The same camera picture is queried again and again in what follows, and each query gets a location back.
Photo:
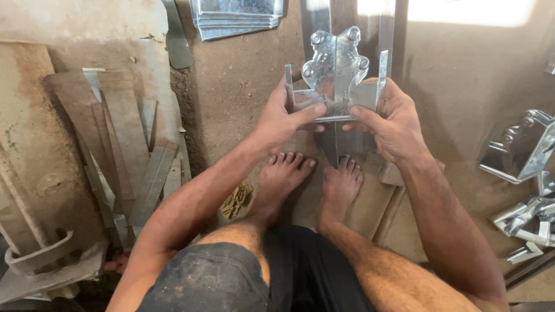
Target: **hairy leg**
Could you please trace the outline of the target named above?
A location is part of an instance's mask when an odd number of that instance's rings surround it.
[[[339,169],[324,169],[324,191],[317,230],[349,260],[378,311],[475,311],[462,294],[428,271],[384,250],[343,225],[347,208],[359,191],[360,167],[348,157]]]
[[[262,238],[266,229],[276,222],[285,199],[315,165],[315,160],[304,159],[301,153],[280,153],[270,157],[260,173],[258,187],[245,218],[210,233],[197,244],[227,242],[249,249],[258,258],[264,281],[270,285],[270,268],[262,250]]]

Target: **hand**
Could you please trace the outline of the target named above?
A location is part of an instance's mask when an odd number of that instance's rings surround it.
[[[415,102],[390,78],[387,78],[385,87],[384,110],[386,119],[365,107],[355,105],[350,112],[360,123],[346,124],[343,130],[372,133],[378,150],[390,163],[414,162],[419,157],[429,156],[430,152],[420,130]]]
[[[308,130],[308,123],[326,113],[326,105],[315,104],[299,112],[288,114],[285,109],[287,91],[285,89],[285,75],[277,88],[272,92],[262,115],[258,119],[256,128],[250,134],[258,144],[268,151],[269,155],[279,153],[285,141],[298,129]],[[323,131],[323,125],[310,125],[311,130]]]

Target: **fingernail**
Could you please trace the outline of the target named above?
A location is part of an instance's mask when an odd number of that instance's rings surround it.
[[[360,108],[351,107],[351,115],[353,115],[354,117],[360,116]]]
[[[318,104],[316,106],[316,114],[317,115],[323,115],[326,113],[326,105],[324,104]]]

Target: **toe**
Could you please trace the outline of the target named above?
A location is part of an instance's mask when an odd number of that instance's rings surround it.
[[[277,156],[277,164],[282,164],[283,161],[285,160],[285,153],[279,153],[279,156]]]
[[[354,168],[355,168],[355,160],[351,158],[351,160],[349,160],[349,163],[347,164],[347,172],[351,173]]]
[[[351,157],[349,157],[349,155],[345,155],[341,158],[341,162],[339,163],[339,170],[345,170],[347,169],[347,164],[349,163],[349,159],[351,159]]]
[[[359,172],[359,175],[356,177],[356,180],[355,180],[355,181],[357,181],[358,183],[361,183],[361,182],[362,182],[362,171]]]
[[[303,159],[303,155],[301,153],[297,153],[297,155],[295,155],[295,160],[293,160],[293,166],[298,167]]]
[[[284,164],[290,164],[293,161],[293,158],[295,158],[295,154],[293,152],[287,153],[287,156],[285,157],[285,160],[283,161]]]
[[[270,158],[268,158],[268,165],[275,164],[277,160],[278,160],[278,157],[276,155],[272,155]]]
[[[356,178],[359,176],[360,173],[360,166],[356,165],[355,168],[352,170],[352,177]]]
[[[303,179],[310,174],[310,172],[314,169],[315,166],[316,166],[316,160],[312,158],[309,158],[302,163],[302,166],[299,172],[302,175]]]

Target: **person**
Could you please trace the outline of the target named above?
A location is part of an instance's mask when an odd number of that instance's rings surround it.
[[[413,100],[390,79],[385,98],[386,119],[355,105],[358,123],[343,129],[374,134],[379,152],[399,168],[433,273],[343,224],[363,180],[349,157],[338,169],[324,164],[318,233],[272,228],[284,200],[317,165],[281,149],[326,110],[317,104],[287,114],[283,78],[255,130],[153,213],[108,311],[509,311],[493,251],[430,155]],[[245,218],[188,246],[267,157]]]

